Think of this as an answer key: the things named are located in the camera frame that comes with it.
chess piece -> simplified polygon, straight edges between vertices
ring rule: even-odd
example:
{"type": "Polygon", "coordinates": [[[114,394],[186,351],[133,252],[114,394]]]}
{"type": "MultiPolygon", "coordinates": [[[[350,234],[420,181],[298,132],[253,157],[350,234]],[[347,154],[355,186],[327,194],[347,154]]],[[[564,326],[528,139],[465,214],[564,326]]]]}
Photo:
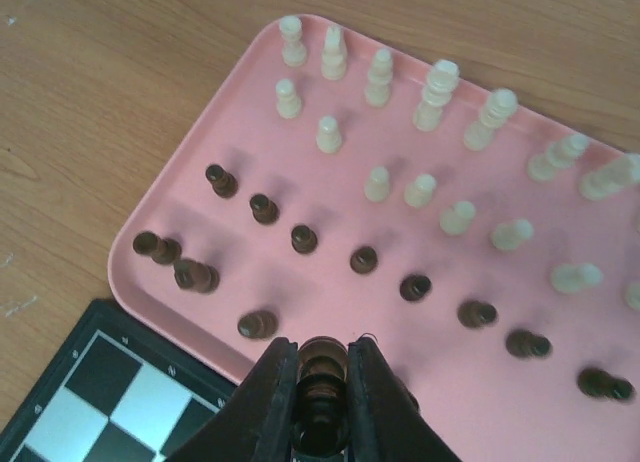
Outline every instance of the chess piece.
{"type": "Polygon", "coordinates": [[[524,329],[511,332],[507,336],[505,345],[507,351],[519,359],[543,358],[551,354],[549,339],[524,329]]]}
{"type": "Polygon", "coordinates": [[[588,146],[589,139],[582,134],[572,134],[553,142],[542,154],[529,159],[527,173],[537,182],[551,180],[558,170],[572,167],[588,146]]]}
{"type": "Polygon", "coordinates": [[[378,254],[368,245],[359,247],[351,254],[349,265],[356,274],[368,274],[378,266],[378,254]]]}
{"type": "Polygon", "coordinates": [[[432,175],[421,174],[407,185],[404,191],[404,201],[416,209],[424,207],[431,201],[437,185],[438,183],[432,175]]]}
{"type": "Polygon", "coordinates": [[[481,329],[498,320],[496,308],[479,300],[467,300],[458,307],[458,320],[467,329],[481,329]]]}
{"type": "Polygon", "coordinates": [[[393,79],[393,57],[389,49],[379,49],[367,72],[367,85],[364,95],[372,107],[384,107],[391,97],[391,80],[393,79]]]}
{"type": "Polygon", "coordinates": [[[269,339],[278,331],[278,317],[269,310],[256,310],[238,320],[238,332],[247,339],[269,339]]]}
{"type": "Polygon", "coordinates": [[[307,61],[307,48],[302,41],[302,21],[295,15],[280,19],[280,34],[284,40],[282,60],[289,67],[300,67],[307,61]]]}
{"type": "Polygon", "coordinates": [[[425,275],[409,275],[400,284],[400,296],[407,302],[419,302],[430,291],[431,280],[425,275]]]}
{"type": "Polygon", "coordinates": [[[308,225],[296,225],[291,230],[291,245],[299,254],[310,254],[318,246],[318,236],[308,225]]]}
{"type": "Polygon", "coordinates": [[[278,206],[264,194],[255,194],[249,200],[253,218],[262,225],[273,224],[280,216],[278,206]]]}
{"type": "Polygon", "coordinates": [[[464,134],[467,149],[480,151],[492,141],[494,133],[518,110],[518,98],[509,89],[494,90],[480,109],[478,119],[464,134]]]}
{"type": "Polygon", "coordinates": [[[633,385],[626,380],[605,372],[596,367],[586,367],[578,375],[580,391],[594,399],[611,399],[628,402],[635,397],[633,385]]]}
{"type": "Polygon", "coordinates": [[[332,25],[327,29],[320,71],[328,80],[340,80],[347,73],[347,46],[340,26],[332,25]]]}
{"type": "Polygon", "coordinates": [[[173,239],[162,239],[153,232],[145,231],[133,239],[133,251],[151,257],[156,264],[170,265],[180,258],[182,247],[173,239]]]}
{"type": "Polygon", "coordinates": [[[562,294],[595,287],[602,279],[602,271],[593,264],[561,264],[551,271],[551,285],[562,294]]]}
{"type": "Polygon", "coordinates": [[[533,237],[533,225],[527,219],[498,224],[491,232],[491,242],[496,249],[503,252],[516,250],[531,237],[533,237]]]}
{"type": "Polygon", "coordinates": [[[276,84],[276,105],[280,117],[293,119],[302,111],[302,99],[296,92],[296,86],[291,79],[281,79],[276,84]]]}
{"type": "Polygon", "coordinates": [[[640,154],[625,154],[582,177],[580,193],[600,200],[640,183],[640,154]]]}
{"type": "Polygon", "coordinates": [[[391,193],[389,171],[385,167],[376,167],[369,174],[364,185],[364,195],[371,202],[382,202],[391,193]]]}
{"type": "Polygon", "coordinates": [[[205,177],[211,183],[213,191],[223,199],[229,199],[238,191],[238,181],[229,172],[217,164],[210,165],[205,171],[205,177]]]}
{"type": "Polygon", "coordinates": [[[440,228],[447,235],[462,235],[475,217],[476,207],[469,201],[461,200],[442,211],[440,228]]]}
{"type": "Polygon", "coordinates": [[[177,260],[173,270],[176,283],[183,290],[206,294],[216,290],[220,284],[220,274],[216,269],[195,260],[177,260]]]}
{"type": "Polygon", "coordinates": [[[413,114],[413,125],[429,132],[440,123],[444,107],[460,82],[460,69],[450,60],[437,61],[427,74],[422,100],[413,114]]]}
{"type": "Polygon", "coordinates": [[[342,135],[335,117],[326,115],[318,122],[316,144],[325,154],[335,154],[342,147],[342,135]]]}

chess pawn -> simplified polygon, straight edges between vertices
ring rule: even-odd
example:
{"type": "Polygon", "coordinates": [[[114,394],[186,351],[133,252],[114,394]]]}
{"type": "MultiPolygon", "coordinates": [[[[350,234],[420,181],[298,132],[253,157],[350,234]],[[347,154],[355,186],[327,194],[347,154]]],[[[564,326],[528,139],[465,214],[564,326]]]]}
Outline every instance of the chess pawn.
{"type": "Polygon", "coordinates": [[[475,217],[476,207],[469,201],[461,200],[442,211],[440,228],[447,235],[462,235],[475,217]]]}
{"type": "Polygon", "coordinates": [[[249,200],[253,218],[262,225],[271,225],[278,220],[278,206],[264,194],[255,194],[249,200]]]}
{"type": "Polygon", "coordinates": [[[627,402],[635,397],[633,385],[619,377],[614,377],[602,369],[587,367],[578,375],[580,391],[594,399],[607,398],[618,402],[627,402]]]}
{"type": "Polygon", "coordinates": [[[498,320],[496,308],[479,300],[467,300],[458,307],[458,320],[467,329],[481,329],[498,320]]]}
{"type": "Polygon", "coordinates": [[[595,287],[602,279],[602,271],[593,264],[561,264],[551,271],[551,285],[562,294],[595,287]]]}
{"type": "Polygon", "coordinates": [[[133,251],[151,257],[156,264],[170,265],[180,258],[182,247],[170,238],[160,238],[153,232],[140,232],[133,239],[133,251]]]}
{"type": "Polygon", "coordinates": [[[173,264],[178,287],[201,294],[213,292],[220,284],[220,274],[211,266],[191,259],[180,259],[173,264]]]}
{"type": "Polygon", "coordinates": [[[307,48],[301,42],[302,21],[295,15],[280,19],[280,34],[284,40],[282,60],[289,67],[300,67],[307,61],[307,48]]]}
{"type": "Polygon", "coordinates": [[[588,146],[589,139],[582,134],[572,134],[553,142],[545,152],[529,159],[527,173],[537,182],[551,180],[558,170],[572,167],[588,146]]]}
{"type": "Polygon", "coordinates": [[[269,310],[256,310],[238,320],[238,333],[247,339],[269,339],[278,331],[278,317],[269,310]]]}
{"type": "Polygon", "coordinates": [[[533,237],[533,225],[527,219],[498,224],[491,232],[491,242],[496,249],[503,252],[516,250],[531,237],[533,237]]]}
{"type": "Polygon", "coordinates": [[[332,25],[327,29],[320,71],[328,80],[340,80],[347,73],[347,46],[342,27],[332,25]]]}
{"type": "Polygon", "coordinates": [[[431,292],[431,280],[425,275],[409,275],[400,284],[400,296],[407,302],[419,302],[429,292],[431,292]]]}
{"type": "Polygon", "coordinates": [[[229,172],[217,164],[210,165],[205,171],[205,177],[211,183],[213,191],[223,199],[229,199],[238,191],[238,181],[229,172]]]}
{"type": "Polygon", "coordinates": [[[589,200],[600,200],[640,183],[640,154],[625,154],[580,180],[580,193],[589,200]]]}
{"type": "Polygon", "coordinates": [[[335,117],[326,115],[318,122],[316,144],[321,152],[335,154],[342,147],[342,135],[335,117]]]}
{"type": "Polygon", "coordinates": [[[528,330],[514,330],[505,341],[507,351],[519,359],[544,358],[551,354],[551,342],[546,337],[528,330]]]}
{"type": "Polygon", "coordinates": [[[379,49],[373,56],[364,89],[365,99],[372,107],[384,107],[391,97],[393,57],[389,49],[379,49]]]}
{"type": "Polygon", "coordinates": [[[364,195],[371,202],[382,202],[391,193],[389,171],[385,167],[376,167],[369,174],[364,185],[364,195]]]}
{"type": "Polygon", "coordinates": [[[368,274],[378,266],[378,254],[373,247],[368,245],[359,247],[351,254],[349,265],[356,274],[368,274]]]}
{"type": "Polygon", "coordinates": [[[407,185],[404,201],[416,209],[424,207],[431,201],[436,186],[436,179],[432,175],[421,174],[407,185]]]}
{"type": "Polygon", "coordinates": [[[296,225],[291,230],[291,245],[299,254],[310,254],[318,246],[318,236],[308,225],[296,225]]]}
{"type": "Polygon", "coordinates": [[[277,109],[283,119],[293,119],[302,111],[302,99],[291,79],[282,79],[276,84],[277,109]]]}

plastic tray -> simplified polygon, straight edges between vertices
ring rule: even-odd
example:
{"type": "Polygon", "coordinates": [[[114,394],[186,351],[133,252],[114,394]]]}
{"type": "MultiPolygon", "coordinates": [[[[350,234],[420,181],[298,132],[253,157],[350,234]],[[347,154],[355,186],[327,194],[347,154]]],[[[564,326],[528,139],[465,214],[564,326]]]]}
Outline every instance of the plastic tray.
{"type": "Polygon", "coordinates": [[[471,152],[463,133],[488,93],[461,82],[440,127],[420,132],[412,115],[428,64],[393,51],[392,98],[383,109],[369,107],[366,72],[382,45],[345,29],[348,72],[331,82],[320,74],[331,22],[301,18],[306,64],[287,67],[278,24],[267,26],[127,220],[109,257],[117,299],[234,382],[267,345],[238,334],[236,322],[247,311],[273,308],[279,335],[300,343],[316,335],[348,343],[373,333],[424,418],[466,462],[640,460],[639,402],[589,399],[575,382],[593,363],[640,388],[640,313],[622,298],[626,283],[640,275],[638,192],[589,202],[577,191],[581,174],[620,152],[595,142],[574,168],[552,182],[533,182],[525,172],[528,158],[571,133],[568,128],[520,108],[489,148],[471,152]],[[283,77],[296,83],[304,101],[296,119],[276,111],[275,84],[283,77]],[[315,143],[318,120],[329,114],[345,139],[334,155],[315,143]],[[217,197],[205,180],[211,163],[237,177],[232,199],[217,197]],[[363,195],[378,165],[389,168],[393,185],[381,204],[363,195]],[[435,175],[439,186],[432,202],[416,210],[402,194],[422,172],[435,175]],[[275,225],[254,221],[248,200],[256,192],[278,204],[275,225]],[[476,220],[464,236],[445,236],[440,212],[465,199],[476,205],[476,220]],[[517,217],[533,223],[534,239],[510,254],[493,249],[490,231],[517,217]],[[291,248],[290,230],[298,223],[318,234],[311,255],[291,248]],[[179,290],[170,267],[133,252],[142,230],[176,238],[184,256],[218,268],[218,290],[179,290]],[[351,252],[362,244],[375,246],[380,257],[368,276],[349,268],[351,252]],[[548,280],[551,267],[563,262],[592,262],[604,282],[560,295],[548,280]],[[431,278],[433,291],[409,304],[398,285],[416,271],[431,278]],[[498,323],[463,328],[456,308],[468,297],[493,303],[498,323]],[[504,339],[517,327],[547,336],[552,356],[509,355],[504,339]]]}

white pawn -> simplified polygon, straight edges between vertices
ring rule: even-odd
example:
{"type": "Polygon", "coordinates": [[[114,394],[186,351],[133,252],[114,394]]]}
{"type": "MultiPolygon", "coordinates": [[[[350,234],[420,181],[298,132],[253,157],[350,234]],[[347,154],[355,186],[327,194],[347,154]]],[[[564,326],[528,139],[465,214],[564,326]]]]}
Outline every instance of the white pawn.
{"type": "Polygon", "coordinates": [[[302,111],[302,99],[296,93],[291,79],[282,79],[276,84],[277,109],[284,119],[293,119],[302,111]]]}
{"type": "Polygon", "coordinates": [[[551,285],[562,294],[595,287],[602,278],[602,271],[593,264],[561,264],[551,271],[551,285]]]}
{"type": "Polygon", "coordinates": [[[432,175],[421,174],[407,185],[404,191],[404,201],[416,209],[424,207],[431,201],[437,185],[436,179],[432,175]]]}
{"type": "Polygon", "coordinates": [[[347,73],[347,46],[340,26],[332,25],[327,29],[320,71],[328,80],[340,80],[347,73]]]}
{"type": "Polygon", "coordinates": [[[318,148],[325,154],[335,154],[342,147],[342,135],[335,117],[326,115],[318,122],[318,148]]]}
{"type": "Polygon", "coordinates": [[[503,252],[517,249],[531,237],[533,237],[533,225],[527,219],[498,224],[491,232],[491,242],[496,249],[503,252]]]}
{"type": "Polygon", "coordinates": [[[640,282],[631,282],[627,285],[624,300],[632,309],[640,310],[640,282]]]}
{"type": "Polygon", "coordinates": [[[365,99],[372,107],[384,107],[391,97],[393,57],[389,49],[379,49],[371,60],[364,89],[365,99]]]}
{"type": "Polygon", "coordinates": [[[428,132],[439,124],[444,107],[460,82],[460,69],[450,60],[439,60],[427,74],[422,89],[422,101],[413,114],[413,125],[418,130],[428,132]]]}
{"type": "Polygon", "coordinates": [[[376,167],[369,174],[364,185],[364,195],[371,202],[382,202],[391,193],[389,171],[385,167],[376,167]]]}
{"type": "Polygon", "coordinates": [[[494,90],[480,109],[478,120],[464,134],[464,145],[469,150],[480,151],[492,141],[494,133],[518,110],[518,98],[509,89],[494,90]]]}
{"type": "Polygon", "coordinates": [[[594,170],[580,180],[580,193],[600,200],[640,183],[640,154],[626,154],[594,170]]]}
{"type": "Polygon", "coordinates": [[[282,60],[289,67],[300,67],[307,61],[307,48],[301,42],[302,21],[295,15],[280,19],[280,34],[284,40],[282,60]]]}
{"type": "Polygon", "coordinates": [[[537,182],[553,179],[559,169],[572,167],[589,146],[589,139],[582,134],[572,134],[553,142],[545,152],[529,159],[527,173],[537,182]]]}
{"type": "Polygon", "coordinates": [[[440,228],[447,235],[464,234],[476,217],[476,207],[466,200],[456,202],[440,214],[440,228]]]}

brown pawn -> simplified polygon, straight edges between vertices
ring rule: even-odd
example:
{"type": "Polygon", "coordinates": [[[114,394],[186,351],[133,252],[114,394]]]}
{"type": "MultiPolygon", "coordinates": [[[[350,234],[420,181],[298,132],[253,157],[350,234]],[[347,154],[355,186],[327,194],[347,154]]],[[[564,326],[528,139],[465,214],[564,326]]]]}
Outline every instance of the brown pawn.
{"type": "Polygon", "coordinates": [[[291,245],[299,254],[310,254],[318,246],[318,236],[308,225],[296,225],[291,230],[291,245]]]}
{"type": "Polygon", "coordinates": [[[467,329],[481,329],[498,320],[498,311],[486,302],[467,300],[458,307],[458,320],[467,329]]]}
{"type": "Polygon", "coordinates": [[[614,377],[597,367],[587,367],[580,372],[578,387],[583,394],[595,399],[628,402],[635,397],[635,389],[628,380],[614,377]]]}
{"type": "Polygon", "coordinates": [[[373,247],[365,245],[351,254],[349,265],[356,274],[368,274],[378,266],[378,254],[373,247]]]}
{"type": "Polygon", "coordinates": [[[544,358],[551,354],[551,342],[546,337],[524,329],[512,331],[505,341],[507,351],[519,359],[544,358]]]}
{"type": "Polygon", "coordinates": [[[211,183],[213,191],[223,199],[229,199],[238,192],[238,181],[218,164],[207,167],[205,177],[211,183]]]}
{"type": "Polygon", "coordinates": [[[262,225],[273,224],[280,216],[278,206],[264,194],[255,194],[249,200],[253,218],[262,225]]]}
{"type": "Polygon", "coordinates": [[[133,239],[136,254],[151,257],[156,264],[169,265],[180,258],[182,247],[173,239],[162,239],[153,232],[140,232],[133,239]]]}
{"type": "Polygon", "coordinates": [[[278,318],[268,310],[249,312],[238,321],[238,332],[247,339],[268,339],[277,330],[278,318]]]}
{"type": "Polygon", "coordinates": [[[430,291],[431,280],[426,275],[409,275],[400,284],[400,296],[407,302],[419,302],[430,291]]]}
{"type": "Polygon", "coordinates": [[[191,259],[180,259],[173,264],[178,287],[201,294],[213,292],[220,284],[220,274],[209,265],[191,259]]]}

